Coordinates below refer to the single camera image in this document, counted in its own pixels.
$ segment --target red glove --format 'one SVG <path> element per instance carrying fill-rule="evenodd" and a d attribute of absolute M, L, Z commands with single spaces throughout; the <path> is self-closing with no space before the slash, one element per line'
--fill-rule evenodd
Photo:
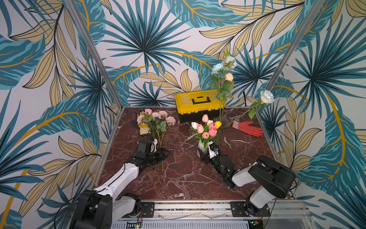
<path fill-rule="evenodd" d="M 261 128 L 255 127 L 255 126 L 249 126 L 250 124 L 253 124 L 252 121 L 249 122 L 233 122 L 232 127 L 238 130 L 243 131 L 244 133 L 259 137 L 263 134 L 263 131 Z"/>

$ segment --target yellow toolbox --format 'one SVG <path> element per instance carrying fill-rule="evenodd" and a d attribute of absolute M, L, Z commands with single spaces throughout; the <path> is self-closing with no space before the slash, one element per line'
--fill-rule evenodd
<path fill-rule="evenodd" d="M 180 93 L 175 96 L 180 122 L 195 121 L 207 114 L 210 119 L 220 115 L 220 101 L 216 98 L 217 90 Z"/>

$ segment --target red marble surface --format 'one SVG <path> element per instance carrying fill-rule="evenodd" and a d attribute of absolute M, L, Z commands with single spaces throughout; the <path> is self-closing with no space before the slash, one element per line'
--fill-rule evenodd
<path fill-rule="evenodd" d="M 119 129 L 108 155 L 99 184 L 103 184 L 114 175 L 124 161 L 137 148 L 139 135 L 131 121 L 136 120 L 136 114 L 142 108 L 125 108 L 119 123 Z M 174 116 L 178 121 L 175 108 L 159 108 Z M 235 117 L 245 109 L 226 109 L 225 116 Z M 245 115 L 241 120 L 249 121 Z M 253 126 L 260 127 L 256 118 Z M 197 156 L 198 140 L 190 129 L 190 123 L 176 123 L 164 137 L 164 148 L 170 149 L 171 154 L 155 170 L 145 169 L 141 175 L 132 181 L 123 191 L 139 195 L 142 199 L 244 199 L 259 187 L 258 183 L 247 184 L 237 190 L 228 189 L 222 178 L 211 164 L 205 165 Z M 254 137 L 234 128 L 225 131 L 225 142 L 220 145 L 223 155 L 228 155 L 241 169 L 253 163 L 261 154 L 273 158 L 272 152 L 264 136 Z"/>

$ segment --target toolbox handle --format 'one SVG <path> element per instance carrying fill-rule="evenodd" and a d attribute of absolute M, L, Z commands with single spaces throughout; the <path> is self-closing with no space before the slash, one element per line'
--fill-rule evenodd
<path fill-rule="evenodd" d="M 194 99 L 192 99 L 192 103 L 193 104 L 199 104 L 199 103 L 210 103 L 211 100 L 210 98 L 207 96 L 207 100 L 206 101 L 201 101 L 201 102 L 195 102 Z"/>

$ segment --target wall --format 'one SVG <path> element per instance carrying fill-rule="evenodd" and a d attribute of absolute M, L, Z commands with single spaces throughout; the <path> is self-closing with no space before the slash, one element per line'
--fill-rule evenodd
<path fill-rule="evenodd" d="M 0 10 L 0 229 L 53 228 L 90 187 L 116 105 L 62 1 L 5 0 Z"/>
<path fill-rule="evenodd" d="M 272 89 L 277 102 L 261 113 L 319 229 L 366 228 L 365 6 L 326 1 L 315 19 L 325 27 L 310 27 L 314 36 L 304 37 Z"/>
<path fill-rule="evenodd" d="M 270 78 L 313 0 L 101 2 L 105 35 L 96 47 L 125 106 L 171 106 L 177 93 L 209 89 L 224 49 L 239 62 L 228 105 L 242 106 L 243 92 L 250 105 Z"/>

